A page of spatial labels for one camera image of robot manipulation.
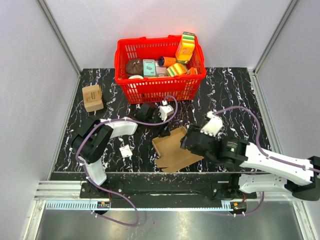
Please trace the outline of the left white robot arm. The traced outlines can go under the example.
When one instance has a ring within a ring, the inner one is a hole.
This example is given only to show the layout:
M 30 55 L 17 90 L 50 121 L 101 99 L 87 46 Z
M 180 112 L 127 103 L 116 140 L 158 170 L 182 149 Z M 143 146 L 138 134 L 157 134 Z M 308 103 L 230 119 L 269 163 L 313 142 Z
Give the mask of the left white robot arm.
M 128 116 L 118 119 L 91 117 L 80 127 L 71 141 L 71 148 L 96 197 L 103 198 L 109 190 L 102 161 L 108 142 L 113 138 L 134 135 L 139 126 L 152 127 L 162 133 L 176 111 L 166 100 L 159 107 L 152 102 L 144 102 Z

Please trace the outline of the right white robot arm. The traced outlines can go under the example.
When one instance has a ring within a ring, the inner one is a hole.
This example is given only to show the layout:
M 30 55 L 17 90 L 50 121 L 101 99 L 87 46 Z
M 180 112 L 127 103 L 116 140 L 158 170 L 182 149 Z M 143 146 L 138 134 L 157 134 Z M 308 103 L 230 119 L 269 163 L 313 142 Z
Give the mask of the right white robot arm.
M 252 142 L 236 137 L 218 139 L 212 134 L 201 132 L 200 127 L 191 125 L 180 140 L 180 147 L 201 156 L 209 162 L 228 167 L 258 169 L 258 176 L 240 174 L 227 186 L 228 194 L 239 198 L 244 193 L 278 192 L 290 193 L 304 201 L 320 199 L 320 158 L 307 159 L 285 156 L 264 151 Z

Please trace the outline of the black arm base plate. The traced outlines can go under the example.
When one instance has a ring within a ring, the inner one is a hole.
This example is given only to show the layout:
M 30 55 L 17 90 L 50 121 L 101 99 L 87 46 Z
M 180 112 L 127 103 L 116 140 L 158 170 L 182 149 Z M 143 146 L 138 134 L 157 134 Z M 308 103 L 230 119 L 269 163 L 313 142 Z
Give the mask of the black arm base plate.
M 137 196 L 200 196 L 209 200 L 255 199 L 239 190 L 235 173 L 110 173 L 101 187 L 127 198 Z

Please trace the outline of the small white paper card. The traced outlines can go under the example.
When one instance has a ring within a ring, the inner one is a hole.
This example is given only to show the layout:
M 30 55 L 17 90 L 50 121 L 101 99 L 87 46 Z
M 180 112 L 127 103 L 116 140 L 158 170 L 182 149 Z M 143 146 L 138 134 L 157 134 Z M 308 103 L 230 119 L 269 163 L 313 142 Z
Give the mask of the small white paper card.
M 130 146 L 127 144 L 119 148 L 120 154 L 123 158 L 129 158 L 133 155 Z

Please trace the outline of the brown cardboard box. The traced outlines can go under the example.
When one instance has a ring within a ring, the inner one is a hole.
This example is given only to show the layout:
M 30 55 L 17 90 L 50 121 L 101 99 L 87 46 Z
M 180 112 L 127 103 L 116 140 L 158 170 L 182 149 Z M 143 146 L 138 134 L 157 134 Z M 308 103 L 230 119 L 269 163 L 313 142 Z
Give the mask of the brown cardboard box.
M 181 126 L 170 131 L 169 136 L 156 137 L 152 145 L 159 156 L 155 160 L 156 166 L 165 173 L 175 173 L 203 159 L 202 156 L 181 148 L 180 140 L 187 130 Z

